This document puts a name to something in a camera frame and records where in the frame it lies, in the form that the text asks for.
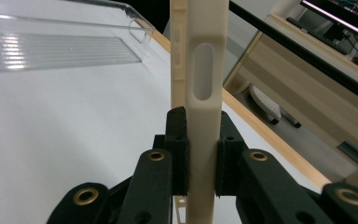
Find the keyboard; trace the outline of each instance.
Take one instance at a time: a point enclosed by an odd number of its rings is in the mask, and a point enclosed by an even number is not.
[[[341,46],[339,46],[338,44],[334,43],[333,41],[325,38],[323,35],[319,34],[318,32],[315,32],[311,29],[307,28],[307,25],[305,25],[302,22],[299,22],[291,17],[286,18],[286,20],[290,23],[292,23],[294,26],[298,27],[299,29],[301,29],[301,31],[315,37],[316,39],[320,40],[321,42],[325,43],[325,45],[329,46],[332,49],[335,49],[336,51],[338,51],[339,53],[343,54],[343,55],[347,55],[348,52],[342,48]]]

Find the clear plastic tray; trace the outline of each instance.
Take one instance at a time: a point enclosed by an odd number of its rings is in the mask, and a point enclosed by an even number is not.
[[[0,14],[0,72],[142,61],[155,28],[134,8],[108,1],[58,4],[93,18]]]

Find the gray floor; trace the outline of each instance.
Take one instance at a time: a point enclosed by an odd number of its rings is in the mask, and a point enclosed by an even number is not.
[[[295,128],[284,116],[278,124],[272,125],[269,122],[270,117],[255,103],[248,90],[235,97],[331,181],[342,180],[356,170],[304,125]]]

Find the monitor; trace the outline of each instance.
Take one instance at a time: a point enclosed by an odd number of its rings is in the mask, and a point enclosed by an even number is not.
[[[358,0],[302,0],[301,5],[358,34]]]

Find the transparent plastic container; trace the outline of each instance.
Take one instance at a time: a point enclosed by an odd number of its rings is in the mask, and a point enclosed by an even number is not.
[[[155,28],[131,6],[88,0],[55,4],[84,15],[0,14],[0,72],[142,61]]]

